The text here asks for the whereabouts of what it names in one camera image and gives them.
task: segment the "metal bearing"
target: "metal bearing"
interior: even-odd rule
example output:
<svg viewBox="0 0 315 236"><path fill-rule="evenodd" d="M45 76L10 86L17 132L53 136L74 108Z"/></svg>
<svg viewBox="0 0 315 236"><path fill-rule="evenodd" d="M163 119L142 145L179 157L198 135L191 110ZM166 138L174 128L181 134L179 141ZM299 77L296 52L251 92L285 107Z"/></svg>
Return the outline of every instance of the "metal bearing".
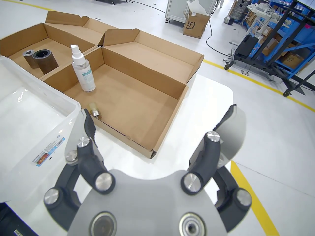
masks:
<svg viewBox="0 0 315 236"><path fill-rule="evenodd" d="M197 214L187 213L180 219L179 232L180 236L205 236L206 228Z"/></svg>
<svg viewBox="0 0 315 236"><path fill-rule="evenodd" d="M91 236L115 236L116 218L109 212L99 213L91 222Z"/></svg>

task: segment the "metal cylinder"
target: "metal cylinder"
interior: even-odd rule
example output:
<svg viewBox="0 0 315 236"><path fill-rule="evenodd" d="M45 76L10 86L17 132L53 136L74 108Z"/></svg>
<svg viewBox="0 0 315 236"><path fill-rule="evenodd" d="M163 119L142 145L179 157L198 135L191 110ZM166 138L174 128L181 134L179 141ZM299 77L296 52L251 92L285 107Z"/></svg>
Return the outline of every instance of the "metal cylinder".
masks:
<svg viewBox="0 0 315 236"><path fill-rule="evenodd" d="M42 49L36 51L33 54L33 58L35 62L38 64L43 74L47 74L58 67L56 59L54 58L52 52L49 49Z"/></svg>
<svg viewBox="0 0 315 236"><path fill-rule="evenodd" d="M96 106L96 103L89 103L89 113L94 116L96 119L102 119L102 115Z"/></svg>
<svg viewBox="0 0 315 236"><path fill-rule="evenodd" d="M23 57L31 68L39 68L38 64L35 62L33 55L35 53L34 49L28 49L23 52Z"/></svg>

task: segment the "metal cap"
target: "metal cap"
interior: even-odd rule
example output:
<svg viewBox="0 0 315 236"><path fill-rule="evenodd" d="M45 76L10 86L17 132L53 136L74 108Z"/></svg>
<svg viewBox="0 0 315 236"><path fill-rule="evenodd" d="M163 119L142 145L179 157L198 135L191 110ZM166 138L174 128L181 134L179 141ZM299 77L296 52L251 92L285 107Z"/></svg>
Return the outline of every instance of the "metal cap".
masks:
<svg viewBox="0 0 315 236"><path fill-rule="evenodd" d="M49 189L44 195L44 202L47 205L51 205L58 200L59 191L56 188Z"/></svg>
<svg viewBox="0 0 315 236"><path fill-rule="evenodd" d="M78 157L78 152L76 150L72 150L66 155L65 159L68 162L73 162L77 159L77 157Z"/></svg>
<svg viewBox="0 0 315 236"><path fill-rule="evenodd" d="M245 189L240 188L236 194L236 198L243 206L252 204L252 197Z"/></svg>
<svg viewBox="0 0 315 236"><path fill-rule="evenodd" d="M79 148L83 148L85 146L87 146L90 143L90 139L88 137L82 137L79 139L77 146Z"/></svg>
<svg viewBox="0 0 315 236"><path fill-rule="evenodd" d="M113 177L110 173L102 173L95 180L95 186L99 191L106 191L113 183Z"/></svg>
<svg viewBox="0 0 315 236"><path fill-rule="evenodd" d="M184 177L184 185L190 192L199 192L201 182L199 178L193 173L187 173Z"/></svg>
<svg viewBox="0 0 315 236"><path fill-rule="evenodd" d="M209 140L213 142L219 142L220 141L220 135L215 131L208 131L207 137Z"/></svg>

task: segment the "black cable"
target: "black cable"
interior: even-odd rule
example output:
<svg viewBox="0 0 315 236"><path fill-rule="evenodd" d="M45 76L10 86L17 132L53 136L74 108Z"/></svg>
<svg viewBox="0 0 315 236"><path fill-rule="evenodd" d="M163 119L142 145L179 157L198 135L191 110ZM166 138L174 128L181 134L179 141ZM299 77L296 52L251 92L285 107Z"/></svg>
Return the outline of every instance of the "black cable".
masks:
<svg viewBox="0 0 315 236"><path fill-rule="evenodd" d="M159 10L160 12L165 13L164 11L162 11L162 10L160 10L160 9L158 9L158 8L155 8L155 7L153 7L153 6L149 6L149 5L145 4L145 3L141 3L141 2L138 2L138 1L132 1L132 0L128 0L128 1L131 1L131 2L136 2L136 3L139 3L139 4L142 4L142 5L145 5L145 6L151 7L151 8L153 8L153 9L156 9L156 10Z"/></svg>
<svg viewBox="0 0 315 236"><path fill-rule="evenodd" d="M214 49L213 47L211 47L211 46L208 44L208 40L212 37L211 16L214 14L214 12L216 11L216 9L217 9L217 7L218 7L218 4L219 4L218 1L219 1L219 0L217 0L217 4L216 4L216 6L215 6L213 12L210 14L209 25L210 25L211 35L210 35L210 37L206 40L206 44L207 44L211 49L213 49L214 51L216 51L216 52L218 52L218 53L220 53L220 54L222 54L222 55L224 55L224 56L229 57L229 55L226 55L226 54L224 54L224 53L222 53L222 52L217 51L216 49Z"/></svg>
<svg viewBox="0 0 315 236"><path fill-rule="evenodd" d="M248 72L250 71L251 67L252 67L252 65L250 65L250 68L249 68L249 70L247 71L247 74L248 74Z"/></svg>

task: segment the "barcode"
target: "barcode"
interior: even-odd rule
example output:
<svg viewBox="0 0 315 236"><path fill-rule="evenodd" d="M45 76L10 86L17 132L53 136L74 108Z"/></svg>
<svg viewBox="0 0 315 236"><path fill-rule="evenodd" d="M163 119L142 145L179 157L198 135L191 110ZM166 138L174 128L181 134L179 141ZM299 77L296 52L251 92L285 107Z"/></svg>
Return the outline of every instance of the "barcode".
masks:
<svg viewBox="0 0 315 236"><path fill-rule="evenodd" d="M61 139L61 140L56 144L56 146L59 146L62 142L63 142L63 139Z"/></svg>

